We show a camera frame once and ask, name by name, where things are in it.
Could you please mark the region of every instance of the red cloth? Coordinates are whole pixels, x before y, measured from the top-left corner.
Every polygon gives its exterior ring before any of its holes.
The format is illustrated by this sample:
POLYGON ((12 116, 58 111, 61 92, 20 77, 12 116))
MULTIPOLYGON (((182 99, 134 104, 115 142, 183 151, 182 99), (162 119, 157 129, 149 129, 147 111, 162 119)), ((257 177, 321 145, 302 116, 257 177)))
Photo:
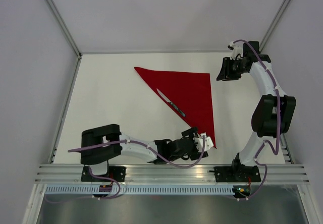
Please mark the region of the red cloth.
POLYGON ((140 67, 135 67, 135 70, 162 100, 157 89, 185 114, 185 117, 181 116, 164 100, 180 118, 190 127, 197 127, 199 133, 206 132, 216 146, 210 74, 155 71, 140 67))

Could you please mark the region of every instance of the white tabletop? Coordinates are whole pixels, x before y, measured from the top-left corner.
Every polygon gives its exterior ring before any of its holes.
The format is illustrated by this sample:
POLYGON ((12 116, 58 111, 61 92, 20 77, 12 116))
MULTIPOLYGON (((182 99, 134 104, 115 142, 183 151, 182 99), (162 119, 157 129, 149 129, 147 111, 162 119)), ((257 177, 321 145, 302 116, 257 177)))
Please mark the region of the white tabletop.
MULTIPOLYGON (((80 163, 84 130, 108 124, 120 125, 125 134, 142 140, 179 139, 190 127, 141 79, 134 67, 152 70, 210 73, 217 149, 208 151, 201 164, 231 163, 251 135, 251 117, 260 100, 249 74, 238 81, 216 81, 222 58, 228 53, 144 53, 83 55, 65 118, 54 163, 80 163)), ((282 152, 268 148, 263 163, 285 163, 282 152)), ((144 164, 118 156, 109 163, 144 164)), ((191 163, 177 160, 176 163, 191 163)))

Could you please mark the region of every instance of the knife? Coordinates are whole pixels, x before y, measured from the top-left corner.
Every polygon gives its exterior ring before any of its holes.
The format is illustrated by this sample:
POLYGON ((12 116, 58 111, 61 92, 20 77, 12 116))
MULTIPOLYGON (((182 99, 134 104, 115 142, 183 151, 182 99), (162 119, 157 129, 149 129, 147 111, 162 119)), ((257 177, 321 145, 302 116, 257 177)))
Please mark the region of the knife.
POLYGON ((174 103, 172 103, 170 99, 168 99, 159 89, 157 89, 157 92, 167 103, 169 103, 179 114, 181 114, 182 117, 185 117, 185 114, 178 109, 178 107, 174 105, 174 103))

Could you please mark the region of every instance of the knife handle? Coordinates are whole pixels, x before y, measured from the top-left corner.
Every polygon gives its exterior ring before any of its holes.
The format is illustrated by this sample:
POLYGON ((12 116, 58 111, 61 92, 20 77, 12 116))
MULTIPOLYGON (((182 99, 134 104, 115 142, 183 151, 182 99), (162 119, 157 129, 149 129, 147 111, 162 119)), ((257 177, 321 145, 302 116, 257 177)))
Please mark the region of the knife handle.
POLYGON ((174 103, 170 102, 170 104, 175 110, 177 110, 179 114, 181 114, 182 117, 185 117, 185 114, 180 109, 178 109, 178 107, 174 105, 174 103))

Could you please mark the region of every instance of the folded red fabric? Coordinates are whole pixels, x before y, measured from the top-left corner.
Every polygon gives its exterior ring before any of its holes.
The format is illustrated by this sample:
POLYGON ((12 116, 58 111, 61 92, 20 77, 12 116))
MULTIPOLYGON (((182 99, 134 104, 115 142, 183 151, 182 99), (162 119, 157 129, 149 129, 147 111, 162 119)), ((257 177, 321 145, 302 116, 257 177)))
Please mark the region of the folded red fabric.
POLYGON ((214 120, 210 74, 174 71, 155 71, 140 67, 135 70, 148 86, 190 127, 197 127, 199 133, 206 132, 214 147, 214 120), (166 102, 163 93, 176 107, 166 102))

